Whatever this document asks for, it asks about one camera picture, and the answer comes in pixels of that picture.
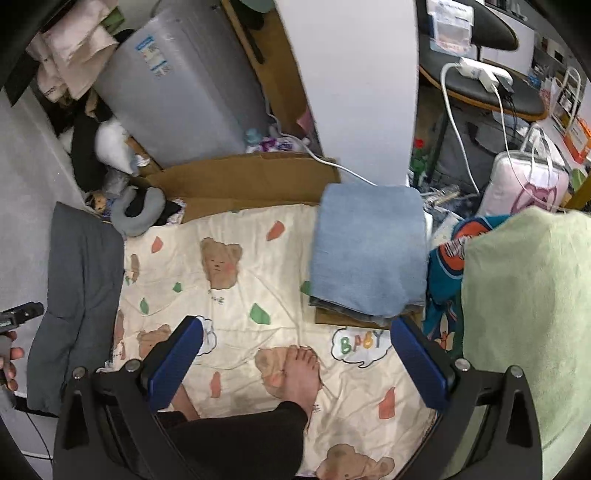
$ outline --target bear print comforter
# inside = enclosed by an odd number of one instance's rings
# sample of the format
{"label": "bear print comforter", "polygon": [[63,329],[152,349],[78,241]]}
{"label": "bear print comforter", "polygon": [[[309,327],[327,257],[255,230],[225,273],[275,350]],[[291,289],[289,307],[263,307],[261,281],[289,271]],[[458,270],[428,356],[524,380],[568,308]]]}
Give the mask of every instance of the bear print comforter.
{"label": "bear print comforter", "polygon": [[185,401],[200,417],[225,417],[275,408],[287,346],[309,346],[322,388],[299,475],[391,479],[434,412],[388,332],[315,324],[306,295],[315,219],[314,207],[276,206],[129,238],[113,365],[144,358],[186,315],[200,316],[203,346],[171,408]]}

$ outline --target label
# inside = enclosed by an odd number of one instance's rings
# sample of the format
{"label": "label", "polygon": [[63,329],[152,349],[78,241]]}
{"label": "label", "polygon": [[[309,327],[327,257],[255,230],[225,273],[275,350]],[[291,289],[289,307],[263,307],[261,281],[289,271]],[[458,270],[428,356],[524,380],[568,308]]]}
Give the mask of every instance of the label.
{"label": "label", "polygon": [[154,37],[151,35],[141,42],[135,49],[144,56],[144,60],[148,64],[150,71],[157,77],[162,77],[170,72],[170,65],[164,58],[164,55],[162,55],[162,52],[160,52]]}

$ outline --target orange box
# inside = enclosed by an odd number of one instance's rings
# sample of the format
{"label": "orange box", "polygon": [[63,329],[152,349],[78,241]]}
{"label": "orange box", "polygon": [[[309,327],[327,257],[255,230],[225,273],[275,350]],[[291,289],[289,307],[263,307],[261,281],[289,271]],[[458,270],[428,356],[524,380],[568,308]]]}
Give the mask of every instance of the orange box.
{"label": "orange box", "polygon": [[568,147],[575,162],[583,163],[591,150],[591,130],[585,120],[575,117],[573,126],[564,136],[564,144]]}

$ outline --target metal screw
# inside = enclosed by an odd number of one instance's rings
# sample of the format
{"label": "metal screw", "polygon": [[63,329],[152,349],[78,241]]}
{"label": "metal screw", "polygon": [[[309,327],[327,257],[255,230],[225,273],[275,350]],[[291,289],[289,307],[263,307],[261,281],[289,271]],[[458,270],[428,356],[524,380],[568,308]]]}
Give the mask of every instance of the metal screw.
{"label": "metal screw", "polygon": [[72,372],[72,376],[76,379],[79,380],[82,377],[84,377],[86,375],[86,368],[84,367],[76,367],[74,369],[74,371]]}
{"label": "metal screw", "polygon": [[523,377],[523,369],[521,367],[518,367],[517,365],[511,365],[509,370],[511,375],[513,375],[515,378]]}
{"label": "metal screw", "polygon": [[465,358],[458,358],[455,362],[455,366],[458,370],[462,372],[467,372],[468,370],[470,370],[471,367],[470,362]]}
{"label": "metal screw", "polygon": [[140,368],[141,364],[142,363],[139,360],[134,358],[125,364],[125,370],[127,370],[129,373],[133,373],[137,371],[138,368]]}

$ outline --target power adapter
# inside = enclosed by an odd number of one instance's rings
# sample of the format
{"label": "power adapter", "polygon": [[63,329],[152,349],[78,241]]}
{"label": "power adapter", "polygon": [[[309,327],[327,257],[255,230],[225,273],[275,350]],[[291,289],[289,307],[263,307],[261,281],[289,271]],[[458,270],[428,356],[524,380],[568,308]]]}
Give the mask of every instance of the power adapter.
{"label": "power adapter", "polygon": [[513,97],[515,91],[513,87],[507,82],[507,79],[504,77],[499,77],[499,85],[497,85],[497,90],[499,91],[499,96],[501,100],[508,100]]}

